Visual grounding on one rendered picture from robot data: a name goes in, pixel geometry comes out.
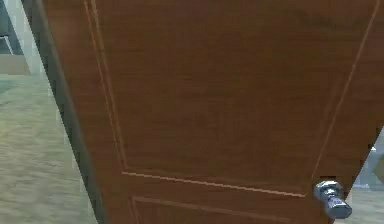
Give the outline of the brown wooden room door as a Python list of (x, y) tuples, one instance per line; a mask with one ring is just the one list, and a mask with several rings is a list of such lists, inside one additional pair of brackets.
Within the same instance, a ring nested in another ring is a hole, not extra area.
[(21, 0), (98, 224), (333, 224), (384, 127), (384, 0)]

